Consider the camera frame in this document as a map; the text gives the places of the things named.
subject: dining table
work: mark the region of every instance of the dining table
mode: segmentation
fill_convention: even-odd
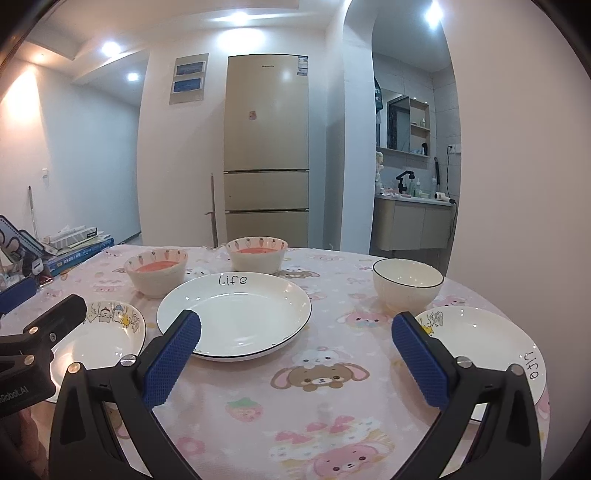
[[[124,269],[150,247],[109,248],[42,288],[2,318],[0,335],[23,328],[70,294],[87,304],[120,301],[143,315],[148,342],[161,335],[162,300],[145,297]],[[232,271],[224,247],[184,248],[186,281]],[[439,414],[430,407],[392,342],[391,316],[372,282],[370,255],[290,248],[276,273],[301,287],[311,318],[285,348],[262,358],[213,362],[188,360],[168,400],[154,414],[177,449],[204,479],[389,480],[409,458]],[[470,306],[504,314],[471,289],[446,278],[428,308]],[[331,388],[292,385],[301,365],[345,372]],[[40,440],[48,447],[55,405],[33,407]],[[129,464],[148,473],[116,408],[109,416]],[[535,407],[542,454],[550,427],[547,388]],[[478,424],[470,422],[444,473],[460,468]]]

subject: white plate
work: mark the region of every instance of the white plate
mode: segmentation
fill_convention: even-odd
[[[454,357],[466,356],[477,367],[504,371],[511,364],[521,365],[538,403],[546,385],[546,365],[534,341],[515,323],[472,307],[431,309],[417,320]],[[472,420],[482,420],[485,410],[486,404],[477,405]]]
[[[112,367],[130,353],[139,355],[146,340],[144,317],[134,306],[120,301],[96,301],[87,306],[86,318],[54,348],[50,365],[57,402],[66,369],[81,362],[87,370]]]
[[[201,319],[201,339],[193,353],[235,362],[268,355],[291,342],[310,319],[312,303],[283,278],[231,272],[195,278],[170,292],[158,308],[160,331],[185,309]]]

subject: black faucet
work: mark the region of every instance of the black faucet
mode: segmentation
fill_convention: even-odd
[[[403,182],[404,176],[407,173],[409,174],[408,175],[408,178],[410,180],[412,180],[414,178],[414,172],[412,170],[407,170],[406,172],[401,173],[398,177],[396,177],[396,180],[398,180],[398,192],[399,193],[403,193],[403,192],[406,192],[407,191],[407,188],[404,186],[404,182]]]

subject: refrigerator door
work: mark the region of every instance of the refrigerator door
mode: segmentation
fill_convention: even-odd
[[[308,246],[308,212],[226,212],[228,240],[273,236],[290,247]]]
[[[309,168],[308,77],[294,55],[228,58],[224,170]]]
[[[224,175],[226,210],[308,208],[308,172],[259,171]]]

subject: soap bottle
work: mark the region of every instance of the soap bottle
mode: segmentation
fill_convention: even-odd
[[[414,197],[415,196],[415,181],[414,181],[414,174],[411,173],[408,176],[408,190],[407,193],[411,196]]]

